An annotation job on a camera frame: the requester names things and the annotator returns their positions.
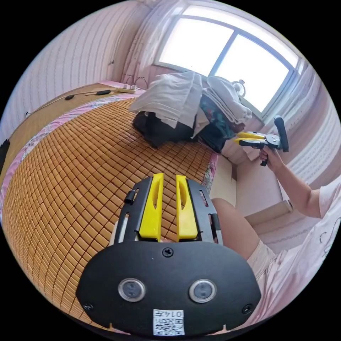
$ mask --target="person's leg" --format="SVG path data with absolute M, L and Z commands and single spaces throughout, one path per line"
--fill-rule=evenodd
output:
M 212 199 L 218 213 L 223 243 L 248 260 L 260 239 L 249 222 L 224 199 Z

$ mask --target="white towel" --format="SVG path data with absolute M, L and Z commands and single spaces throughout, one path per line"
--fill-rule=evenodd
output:
M 157 76 L 129 108 L 130 112 L 154 112 L 175 128 L 177 122 L 193 127 L 202 93 L 201 76 L 192 71 Z
M 219 106 L 228 119 L 231 119 L 232 115 L 234 117 L 233 122 L 239 124 L 252 118 L 252 111 L 240 103 L 231 82 L 222 77 L 212 76 L 208 77 L 207 83 L 209 90 L 205 94 L 208 94 L 208 97 Z

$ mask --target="qr code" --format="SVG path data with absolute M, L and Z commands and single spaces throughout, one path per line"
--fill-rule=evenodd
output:
M 183 310 L 153 310 L 154 335 L 185 335 Z

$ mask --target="person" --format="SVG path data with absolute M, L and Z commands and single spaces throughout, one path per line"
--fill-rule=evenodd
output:
M 321 220 L 301 245 L 275 254 L 234 206 L 220 198 L 212 199 L 224 245 L 247 260 L 262 294 L 250 318 L 236 329 L 271 317 L 298 296 L 323 263 L 341 222 L 341 175 L 329 185 L 312 190 L 286 167 L 277 150 L 265 146 L 260 159 L 266 158 L 293 207 Z

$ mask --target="pink shirt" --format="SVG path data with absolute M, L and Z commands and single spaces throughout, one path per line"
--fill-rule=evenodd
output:
M 292 302 L 315 276 L 328 254 L 341 222 L 341 175 L 320 189 L 321 220 L 304 242 L 281 251 L 258 280 L 262 298 L 247 327 L 271 317 Z

